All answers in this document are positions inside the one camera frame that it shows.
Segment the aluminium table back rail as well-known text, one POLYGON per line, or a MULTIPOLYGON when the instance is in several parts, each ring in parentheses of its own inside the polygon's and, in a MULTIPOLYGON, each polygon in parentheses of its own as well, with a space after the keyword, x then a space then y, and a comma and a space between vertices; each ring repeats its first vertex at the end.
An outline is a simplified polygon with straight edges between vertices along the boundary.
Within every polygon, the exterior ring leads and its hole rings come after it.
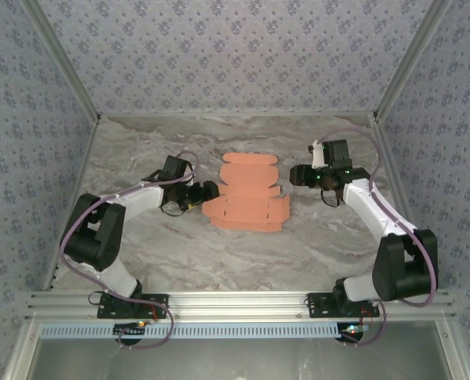
POLYGON ((127 117, 235 117, 235 116, 334 116, 334 117, 368 117, 373 118, 373 111, 242 111, 242 112, 231 112, 231 111, 214 111, 214 112, 105 112, 101 113, 101 118, 127 118, 127 117))

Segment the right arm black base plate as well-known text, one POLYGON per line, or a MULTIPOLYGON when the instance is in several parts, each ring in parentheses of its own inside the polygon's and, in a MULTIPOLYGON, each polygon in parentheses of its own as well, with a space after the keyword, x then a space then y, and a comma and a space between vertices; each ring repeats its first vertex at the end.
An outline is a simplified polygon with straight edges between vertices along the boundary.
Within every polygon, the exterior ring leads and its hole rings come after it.
POLYGON ((379 317, 380 310, 371 301, 352 302, 337 299, 333 293, 308 293, 305 298, 310 318, 379 317))

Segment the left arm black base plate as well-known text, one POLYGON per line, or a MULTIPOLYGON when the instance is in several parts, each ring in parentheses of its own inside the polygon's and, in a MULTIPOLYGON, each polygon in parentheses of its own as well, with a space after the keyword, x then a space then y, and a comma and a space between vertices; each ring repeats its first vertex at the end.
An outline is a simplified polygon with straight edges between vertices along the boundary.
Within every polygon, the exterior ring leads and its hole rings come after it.
POLYGON ((147 303, 127 302, 109 294, 102 294, 97 304, 98 319, 166 319, 167 313, 157 304, 168 306, 167 294, 143 294, 147 303))

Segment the grey metal sheet panel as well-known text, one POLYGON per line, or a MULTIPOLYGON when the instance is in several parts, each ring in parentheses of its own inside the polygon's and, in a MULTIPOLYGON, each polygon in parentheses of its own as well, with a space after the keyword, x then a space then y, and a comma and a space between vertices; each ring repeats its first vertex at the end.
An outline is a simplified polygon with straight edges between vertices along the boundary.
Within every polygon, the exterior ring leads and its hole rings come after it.
POLYGON ((28 380, 452 380, 433 338, 174 340, 132 351, 113 340, 42 340, 28 380))

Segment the orange paper box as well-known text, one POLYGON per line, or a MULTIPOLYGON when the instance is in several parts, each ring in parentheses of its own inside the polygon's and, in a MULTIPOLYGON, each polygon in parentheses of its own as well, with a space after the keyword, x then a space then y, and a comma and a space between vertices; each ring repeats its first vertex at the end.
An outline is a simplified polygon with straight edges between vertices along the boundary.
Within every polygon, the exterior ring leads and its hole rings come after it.
POLYGON ((272 154, 223 155, 220 196, 205 202, 202 213, 210 224, 226 230, 275 233, 290 217, 290 196, 283 195, 278 158, 272 154))

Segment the aluminium corner post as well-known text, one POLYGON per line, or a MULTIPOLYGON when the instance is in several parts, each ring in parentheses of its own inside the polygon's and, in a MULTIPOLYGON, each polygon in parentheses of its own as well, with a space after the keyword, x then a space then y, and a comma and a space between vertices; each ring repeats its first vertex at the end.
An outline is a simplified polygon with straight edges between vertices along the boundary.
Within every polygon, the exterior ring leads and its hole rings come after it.
POLYGON ((52 23, 48 20, 46 13, 39 4, 39 1, 19 0, 19 2, 28 14, 38 35, 44 42, 56 66, 66 80, 66 83, 75 95, 81 109, 91 121, 97 123, 100 119, 99 112, 75 70, 73 62, 56 35, 52 23))
POLYGON ((418 24, 402 59, 396 67, 394 75, 383 92, 377 107, 374 109, 374 118, 379 124, 385 120, 392 106, 397 101, 407 80, 410 78, 413 70, 419 62, 421 55, 426 50, 428 43, 434 36, 442 18, 451 6, 452 1, 453 0, 430 1, 430 6, 424 13, 423 19, 418 24))

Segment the aluminium lower frame bar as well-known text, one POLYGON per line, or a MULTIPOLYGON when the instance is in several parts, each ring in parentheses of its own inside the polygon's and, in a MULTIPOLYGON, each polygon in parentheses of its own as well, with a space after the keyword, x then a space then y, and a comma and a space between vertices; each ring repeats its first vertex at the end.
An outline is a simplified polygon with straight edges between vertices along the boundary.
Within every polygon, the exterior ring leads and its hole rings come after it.
POLYGON ((460 324, 443 319, 436 322, 436 329, 452 380, 470 380, 470 356, 460 324))
POLYGON ((32 359, 40 339, 41 324, 25 321, 17 336, 3 380, 26 380, 30 373, 32 359))

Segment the aluminium mounting rail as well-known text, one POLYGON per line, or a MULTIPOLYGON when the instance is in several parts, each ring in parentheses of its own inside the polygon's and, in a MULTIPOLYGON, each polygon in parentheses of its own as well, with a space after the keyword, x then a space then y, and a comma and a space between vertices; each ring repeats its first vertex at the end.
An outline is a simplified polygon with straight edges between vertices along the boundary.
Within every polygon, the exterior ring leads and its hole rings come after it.
MULTIPOLYGON (((97 308, 87 294, 39 291, 30 294, 25 318, 37 321, 92 321, 97 308)), ((305 291, 172 291, 169 308, 179 322, 308 321, 305 291)), ((385 304, 388 321, 439 321, 457 316, 453 300, 439 291, 434 302, 415 308, 385 304)))

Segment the aluminium table side rail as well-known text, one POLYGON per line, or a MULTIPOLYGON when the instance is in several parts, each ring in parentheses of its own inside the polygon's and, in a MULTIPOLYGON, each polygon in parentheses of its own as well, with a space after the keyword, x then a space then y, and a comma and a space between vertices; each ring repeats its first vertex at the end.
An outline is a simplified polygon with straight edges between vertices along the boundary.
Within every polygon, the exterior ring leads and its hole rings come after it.
POLYGON ((69 203, 68 203, 67 208, 66 208, 66 216, 63 218, 62 225, 61 225, 60 231, 59 231, 58 241, 55 244, 55 251, 54 251, 54 253, 51 257, 51 262, 50 262, 50 265, 48 266, 47 273, 44 277, 43 285, 40 288, 42 291, 49 291, 50 289, 53 288, 53 283, 55 281, 55 273, 56 273, 56 270, 57 270, 57 267, 58 267, 59 263, 61 262, 60 252, 59 252, 59 246, 60 246, 60 243, 61 243, 61 238, 63 236, 64 230, 66 229, 66 225, 67 225, 68 220, 71 216, 71 213, 74 209, 74 205, 76 204, 76 200, 77 200, 77 198, 80 194, 80 191, 81 191, 81 184, 82 184, 82 181, 83 181, 83 177, 85 175, 86 167, 87 167, 88 162, 89 162, 89 156, 91 154, 91 150, 92 150, 93 143, 94 143, 94 140, 95 140, 95 136, 96 136, 96 133, 97 133, 97 128, 100 124, 100 118, 101 118, 101 115, 98 115, 97 118, 95 119, 95 121, 92 124, 92 128, 91 128, 91 131, 89 133, 89 137, 88 137, 87 142, 86 142, 84 153, 81 157, 81 164, 79 166, 79 170, 77 171, 76 181, 74 183, 74 187, 73 187, 72 193, 70 195, 70 200, 69 200, 69 203))
MULTIPOLYGON (((400 212, 400 221, 397 224, 404 224, 404 221, 415 222, 407 198, 405 197, 404 186, 402 184, 402 180, 400 179, 400 175, 398 174, 396 162, 392 156, 389 141, 385 134, 385 129, 382 126, 381 121, 376 116, 371 116, 370 122, 371 127, 373 128, 375 139, 378 143, 379 155, 383 161, 385 172, 388 175, 390 190, 395 201, 396 209, 398 212, 400 212)), ((418 235, 411 234, 411 240, 417 246, 417 250, 421 253, 421 257, 425 263, 426 271, 430 277, 429 293, 430 297, 432 298, 438 287, 437 271, 434 268, 434 261, 424 246, 422 238, 420 238, 418 235)))

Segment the small controller board with light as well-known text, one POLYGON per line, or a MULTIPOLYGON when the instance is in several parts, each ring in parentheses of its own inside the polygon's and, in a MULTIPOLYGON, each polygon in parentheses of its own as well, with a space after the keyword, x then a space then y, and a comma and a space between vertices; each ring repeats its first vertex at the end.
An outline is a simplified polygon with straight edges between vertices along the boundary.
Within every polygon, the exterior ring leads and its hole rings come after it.
POLYGON ((338 323, 337 327, 340 334, 337 340, 346 344, 357 344, 370 329, 368 325, 354 322, 338 323))
POLYGON ((115 324, 112 328, 112 335, 115 337, 143 336, 146 326, 138 322, 115 324))

